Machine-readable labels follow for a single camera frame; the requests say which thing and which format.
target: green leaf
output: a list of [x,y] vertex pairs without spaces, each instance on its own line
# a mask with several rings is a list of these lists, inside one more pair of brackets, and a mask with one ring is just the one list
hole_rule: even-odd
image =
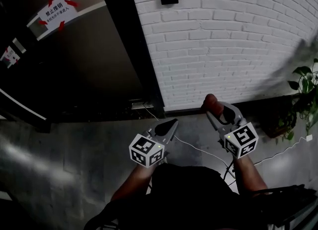
[[314,87],[314,83],[312,81],[308,81],[308,92],[310,92]]
[[309,119],[307,122],[307,127],[308,130],[314,125],[316,124],[318,121],[318,108],[316,109],[311,109],[311,113],[309,114]]
[[287,81],[289,83],[290,88],[294,89],[294,90],[298,90],[299,88],[299,84],[296,81]]
[[302,83],[303,83],[303,93],[307,93],[308,80],[307,79],[303,79]]
[[294,131],[291,131],[288,136],[287,136],[287,140],[291,140],[294,137]]
[[313,79],[313,73],[307,73],[306,74],[307,80],[312,80]]
[[305,76],[307,73],[311,73],[312,70],[306,66],[296,68],[293,73],[300,74],[301,76]]
[[284,124],[285,124],[285,123],[283,122],[283,120],[282,120],[282,119],[279,119],[279,121],[278,121],[278,126],[282,127]]

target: plant pot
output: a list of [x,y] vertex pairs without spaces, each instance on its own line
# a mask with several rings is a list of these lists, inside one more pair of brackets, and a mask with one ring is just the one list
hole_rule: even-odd
[[296,124],[297,114],[291,113],[291,96],[283,96],[266,102],[260,115],[262,130],[270,138],[276,138],[290,131]]

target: black door frame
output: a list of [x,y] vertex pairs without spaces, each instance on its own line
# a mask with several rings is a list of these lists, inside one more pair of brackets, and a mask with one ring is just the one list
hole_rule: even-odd
[[164,103],[135,0],[105,0],[119,36],[140,83],[158,117],[164,117]]

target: sticker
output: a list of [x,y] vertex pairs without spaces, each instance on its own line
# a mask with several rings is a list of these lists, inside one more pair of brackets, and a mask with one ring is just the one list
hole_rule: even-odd
[[49,31],[59,28],[61,22],[67,23],[78,16],[73,4],[70,0],[53,0],[51,5],[46,5],[38,12],[41,19],[39,23],[46,26]]
[[4,51],[4,54],[1,56],[0,61],[4,62],[7,68],[10,68],[12,65],[17,63],[19,59],[19,55],[16,54],[10,46],[8,46]]

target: white cable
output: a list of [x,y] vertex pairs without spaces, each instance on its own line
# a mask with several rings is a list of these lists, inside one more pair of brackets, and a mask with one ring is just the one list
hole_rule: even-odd
[[191,145],[190,143],[187,143],[187,142],[185,142],[185,141],[180,140],[177,136],[174,136],[174,137],[176,137],[180,142],[182,142],[182,143],[184,143],[184,144],[186,144],[186,145],[190,145],[191,147],[193,147],[194,149],[196,149],[196,150],[198,150],[198,151],[201,151],[201,152],[203,152],[203,153],[206,153],[206,154],[209,154],[209,155],[211,155],[211,156],[214,156],[214,157],[218,158],[218,159],[221,160],[227,167],[229,167],[229,166],[225,163],[225,161],[224,161],[223,159],[219,158],[218,156],[215,156],[215,155],[213,155],[213,154],[211,154],[211,153],[208,153],[208,152],[205,152],[205,151],[203,151],[203,150],[200,150],[200,149],[194,147],[193,145]]
[[276,154],[275,154],[274,156],[272,156],[272,157],[267,157],[267,158],[261,160],[260,162],[255,163],[254,165],[261,164],[263,161],[266,161],[266,160],[268,160],[268,159],[272,159],[272,158],[276,157],[277,155],[283,154],[286,150],[291,149],[291,148],[294,147],[296,144],[299,144],[299,142],[300,142],[301,139],[306,140],[306,138],[300,137],[300,138],[299,138],[299,141],[296,142],[296,143],[294,143],[293,146],[286,148],[286,149],[285,149],[283,152],[281,152],[281,153],[276,153]]
[[147,107],[144,106],[144,104],[142,104],[142,105],[143,105],[143,107],[147,110],[147,112],[149,112],[152,116],[154,116],[154,117],[156,118],[156,120],[158,121],[158,118],[157,118],[155,115],[153,115],[153,114],[147,109]]

